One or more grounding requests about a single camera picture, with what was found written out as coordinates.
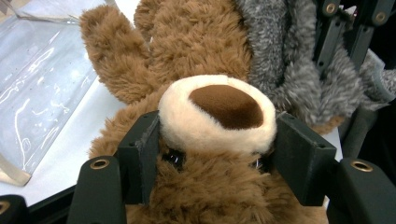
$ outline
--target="metal grommet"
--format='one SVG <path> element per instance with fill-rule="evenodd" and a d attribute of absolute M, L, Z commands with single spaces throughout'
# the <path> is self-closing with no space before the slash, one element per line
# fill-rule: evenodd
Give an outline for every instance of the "metal grommet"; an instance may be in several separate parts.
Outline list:
<path fill-rule="evenodd" d="M 91 169 L 100 170 L 100 169 L 107 167 L 109 164 L 110 164 L 110 161 L 108 161 L 108 160 L 105 160 L 105 159 L 97 160 L 97 161 L 94 161 L 93 163 L 91 163 Z"/>
<path fill-rule="evenodd" d="M 9 206 L 10 204 L 8 201 L 0 201 L 0 215 L 5 213 L 8 210 Z"/>
<path fill-rule="evenodd" d="M 350 163 L 350 165 L 360 171 L 363 172 L 372 172 L 373 171 L 373 167 L 365 162 L 362 161 L 352 161 Z"/>
<path fill-rule="evenodd" d="M 326 7 L 326 12 L 329 14 L 334 13 L 335 11 L 335 4 L 334 3 L 330 3 L 329 5 L 327 5 Z"/>
<path fill-rule="evenodd" d="M 386 17 L 387 15 L 385 14 L 385 12 L 378 12 L 378 14 L 376 14 L 375 16 L 375 20 L 378 22 L 382 22 L 385 20 Z"/>

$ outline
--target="brown nose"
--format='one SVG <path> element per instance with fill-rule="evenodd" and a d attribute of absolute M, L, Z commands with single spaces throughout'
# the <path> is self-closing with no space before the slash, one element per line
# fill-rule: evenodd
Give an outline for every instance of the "brown nose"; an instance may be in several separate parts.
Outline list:
<path fill-rule="evenodd" d="M 262 110 L 257 102 L 231 86 L 205 86 L 194 90 L 189 99 L 225 129 L 257 128 L 263 123 Z"/>

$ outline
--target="gray fur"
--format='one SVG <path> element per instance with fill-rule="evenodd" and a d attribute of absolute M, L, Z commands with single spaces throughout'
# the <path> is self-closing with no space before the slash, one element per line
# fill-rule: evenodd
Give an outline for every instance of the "gray fur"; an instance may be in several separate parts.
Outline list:
<path fill-rule="evenodd" d="M 278 110 L 319 125 L 334 116 L 349 117 L 360 105 L 378 109 L 386 104 L 370 79 L 373 64 L 363 65 L 366 69 L 357 73 L 342 43 L 324 71 L 326 78 L 320 80 L 312 62 L 316 33 L 312 0 L 235 2 L 248 26 L 253 49 L 249 83 L 267 94 Z M 381 74 L 382 83 L 394 95 L 396 77 Z"/>

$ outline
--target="brown teddy bear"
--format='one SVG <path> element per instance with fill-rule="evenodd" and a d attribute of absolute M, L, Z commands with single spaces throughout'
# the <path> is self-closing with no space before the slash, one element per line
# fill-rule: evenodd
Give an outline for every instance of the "brown teddy bear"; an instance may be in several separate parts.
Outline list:
<path fill-rule="evenodd" d="M 254 165 L 271 151 L 275 109 L 245 82 L 251 53 L 233 1 L 142 1 L 137 29 L 109 6 L 80 19 L 100 80 L 127 104 L 90 157 L 113 155 L 140 115 L 160 110 L 156 184 L 149 205 L 126 205 L 129 223 L 327 223 L 273 167 Z M 171 151 L 182 163 L 162 159 Z"/>

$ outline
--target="gray plush toy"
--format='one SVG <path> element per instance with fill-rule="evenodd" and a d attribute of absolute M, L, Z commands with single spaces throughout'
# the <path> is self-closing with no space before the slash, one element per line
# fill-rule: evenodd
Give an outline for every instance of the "gray plush toy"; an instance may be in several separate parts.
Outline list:
<path fill-rule="evenodd" d="M 235 0 L 253 50 L 249 83 L 318 133 L 328 133 L 363 106 L 377 110 L 395 98 L 396 70 L 384 71 L 369 51 L 356 72 L 339 43 L 320 80 L 312 61 L 316 6 L 312 0 Z"/>

